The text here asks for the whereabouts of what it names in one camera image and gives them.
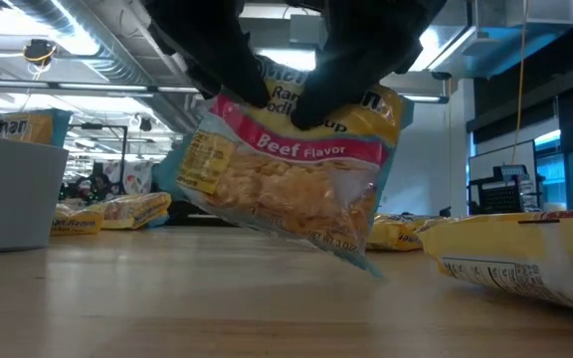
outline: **gloved hand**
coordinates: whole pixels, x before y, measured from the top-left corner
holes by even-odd
[[[328,39],[317,53],[291,120],[300,129],[355,101],[390,73],[404,74],[422,52],[419,37],[446,0],[286,0],[322,12]],[[269,94],[238,15],[243,0],[148,0],[152,28],[183,56],[187,75],[206,95],[221,87],[254,106]]]

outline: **red label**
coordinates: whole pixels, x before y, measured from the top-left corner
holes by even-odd
[[[381,141],[352,138],[303,140],[280,136],[244,115],[240,105],[219,95],[212,113],[223,118],[236,134],[258,151],[295,161],[358,159],[381,165],[388,158],[388,148]]]

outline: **window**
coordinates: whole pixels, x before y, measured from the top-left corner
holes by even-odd
[[[534,140],[542,205],[549,203],[567,206],[565,161],[560,151],[560,138],[560,130],[554,130]]]

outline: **desk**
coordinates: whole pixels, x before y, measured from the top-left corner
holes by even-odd
[[[0,254],[0,357],[568,357],[573,310],[379,254],[378,280],[237,228]]]

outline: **instant noodle block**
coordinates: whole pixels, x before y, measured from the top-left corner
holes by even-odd
[[[573,307],[573,212],[478,216],[419,236],[446,275]]]
[[[427,221],[437,219],[417,215],[377,215],[373,231],[366,242],[367,250],[413,251],[422,247],[415,231]]]
[[[167,216],[171,197],[167,193],[119,196],[89,207],[102,213],[104,229],[139,229],[145,224]]]
[[[307,73],[260,58],[266,108],[225,94],[160,164],[161,189],[236,225],[313,243],[379,274],[365,247],[412,103],[375,87],[309,131],[294,127]]]
[[[89,209],[74,210],[57,204],[50,236],[97,234],[103,223],[103,215]]]
[[[0,114],[0,137],[63,147],[71,116],[60,109]]]

